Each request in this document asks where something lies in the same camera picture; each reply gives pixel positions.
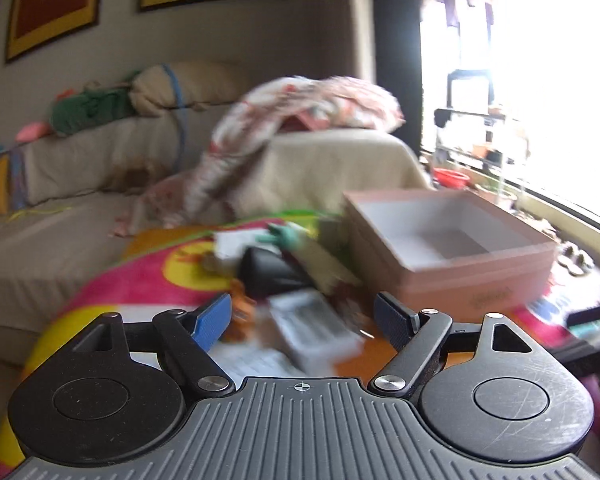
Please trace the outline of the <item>black cone-shaped object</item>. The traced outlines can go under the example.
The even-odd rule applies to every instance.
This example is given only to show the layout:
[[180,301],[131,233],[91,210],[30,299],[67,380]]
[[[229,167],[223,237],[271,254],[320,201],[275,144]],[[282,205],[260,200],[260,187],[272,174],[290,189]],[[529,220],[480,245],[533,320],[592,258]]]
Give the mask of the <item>black cone-shaped object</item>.
[[246,249],[236,278],[244,286],[246,296],[254,301],[314,287],[302,266],[261,247]]

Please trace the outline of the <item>white battery charger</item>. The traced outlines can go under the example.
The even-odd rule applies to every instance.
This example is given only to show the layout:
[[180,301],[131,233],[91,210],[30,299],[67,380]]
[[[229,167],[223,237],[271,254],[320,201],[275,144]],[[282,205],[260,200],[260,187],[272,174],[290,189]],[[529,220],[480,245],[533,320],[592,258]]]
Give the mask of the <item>white battery charger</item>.
[[336,365],[362,353],[363,338],[316,289],[271,296],[268,312],[294,366],[307,375],[333,375]]

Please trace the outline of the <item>colourful cartoon play mat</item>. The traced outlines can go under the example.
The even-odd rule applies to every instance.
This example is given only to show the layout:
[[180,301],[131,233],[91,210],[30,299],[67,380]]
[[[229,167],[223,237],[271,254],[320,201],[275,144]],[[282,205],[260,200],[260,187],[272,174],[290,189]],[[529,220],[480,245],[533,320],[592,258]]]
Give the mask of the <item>colourful cartoon play mat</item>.
[[154,317],[226,292],[201,270],[198,232],[122,263],[84,287],[35,349],[9,403],[0,479],[589,479],[574,450],[591,398],[548,354],[505,352],[546,409],[521,437],[469,400],[478,425],[449,427],[494,455],[442,436],[429,412],[451,396],[430,378],[414,400],[378,396],[354,378],[250,377],[227,396],[183,396],[158,361]]

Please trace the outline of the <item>pink cardboard box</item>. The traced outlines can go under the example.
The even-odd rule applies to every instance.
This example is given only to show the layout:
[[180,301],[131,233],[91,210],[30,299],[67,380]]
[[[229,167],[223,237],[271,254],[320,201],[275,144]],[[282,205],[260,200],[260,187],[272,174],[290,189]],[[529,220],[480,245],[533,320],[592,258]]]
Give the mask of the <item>pink cardboard box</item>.
[[547,290],[554,240],[471,192],[382,190],[343,199],[351,257],[371,292],[477,322]]

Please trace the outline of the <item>small white carton box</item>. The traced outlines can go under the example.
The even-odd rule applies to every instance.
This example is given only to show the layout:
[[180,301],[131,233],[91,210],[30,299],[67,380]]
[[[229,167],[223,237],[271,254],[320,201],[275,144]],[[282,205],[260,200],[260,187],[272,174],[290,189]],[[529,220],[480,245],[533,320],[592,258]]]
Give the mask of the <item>small white carton box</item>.
[[215,232],[213,235],[214,258],[218,263],[232,266],[242,260],[248,247],[259,247],[278,252],[274,245],[258,241],[258,238],[265,234],[268,234],[268,230],[263,228]]

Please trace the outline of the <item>teal plastic toy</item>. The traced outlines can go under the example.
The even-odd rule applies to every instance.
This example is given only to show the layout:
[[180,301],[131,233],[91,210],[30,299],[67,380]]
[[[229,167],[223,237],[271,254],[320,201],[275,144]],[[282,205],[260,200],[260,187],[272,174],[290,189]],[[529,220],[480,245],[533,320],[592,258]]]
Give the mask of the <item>teal plastic toy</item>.
[[310,239],[310,232],[295,223],[269,223],[265,232],[256,236],[256,242],[277,247],[282,252],[294,252]]

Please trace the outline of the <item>red plastic basin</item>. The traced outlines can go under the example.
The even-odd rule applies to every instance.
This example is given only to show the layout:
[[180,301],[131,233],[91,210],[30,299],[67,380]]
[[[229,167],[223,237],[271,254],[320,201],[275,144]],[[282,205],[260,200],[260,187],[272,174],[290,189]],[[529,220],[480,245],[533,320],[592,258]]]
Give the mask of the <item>red plastic basin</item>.
[[470,183],[470,177],[462,174],[459,171],[449,168],[434,167],[431,170],[432,177],[438,182],[442,188],[450,188],[451,190],[464,190]]

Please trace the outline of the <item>beige covered sofa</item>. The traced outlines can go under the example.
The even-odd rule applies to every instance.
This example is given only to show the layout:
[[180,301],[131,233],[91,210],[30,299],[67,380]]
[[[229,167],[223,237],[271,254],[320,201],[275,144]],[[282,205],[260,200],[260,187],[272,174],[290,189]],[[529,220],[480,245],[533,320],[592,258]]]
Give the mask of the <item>beige covered sofa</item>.
[[[68,139],[46,136],[9,158],[9,213],[0,216],[0,360],[20,364],[38,335],[133,234],[160,226],[140,198],[175,157],[175,122],[125,119]],[[289,209],[337,212],[347,191],[426,188],[413,151],[370,129],[298,128],[274,136],[221,180],[198,221],[224,223]]]

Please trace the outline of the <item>metal balcony shelf rack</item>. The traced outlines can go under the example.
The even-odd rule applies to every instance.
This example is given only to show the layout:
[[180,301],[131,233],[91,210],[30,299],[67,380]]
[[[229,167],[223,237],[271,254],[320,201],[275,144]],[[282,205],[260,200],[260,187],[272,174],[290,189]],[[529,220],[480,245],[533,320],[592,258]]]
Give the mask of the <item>metal balcony shelf rack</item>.
[[430,167],[478,172],[496,186],[495,199],[506,188],[526,192],[530,141],[519,120],[495,101],[488,70],[453,70],[446,76],[444,104],[432,113],[434,151]]

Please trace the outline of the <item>green plush cushion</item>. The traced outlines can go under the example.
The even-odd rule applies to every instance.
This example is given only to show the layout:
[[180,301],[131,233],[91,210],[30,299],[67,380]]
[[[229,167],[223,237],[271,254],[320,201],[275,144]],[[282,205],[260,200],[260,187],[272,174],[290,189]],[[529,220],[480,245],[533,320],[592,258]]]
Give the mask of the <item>green plush cushion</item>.
[[73,136],[135,115],[125,88],[95,89],[58,100],[50,109],[48,123],[58,136]]

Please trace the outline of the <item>yellow framed wall picture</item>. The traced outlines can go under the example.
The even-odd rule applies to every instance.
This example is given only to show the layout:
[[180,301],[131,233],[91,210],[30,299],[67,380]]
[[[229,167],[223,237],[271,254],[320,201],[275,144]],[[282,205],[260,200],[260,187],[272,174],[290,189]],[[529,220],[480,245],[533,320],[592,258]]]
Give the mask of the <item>yellow framed wall picture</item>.
[[12,0],[5,61],[97,25],[99,5],[100,0]]

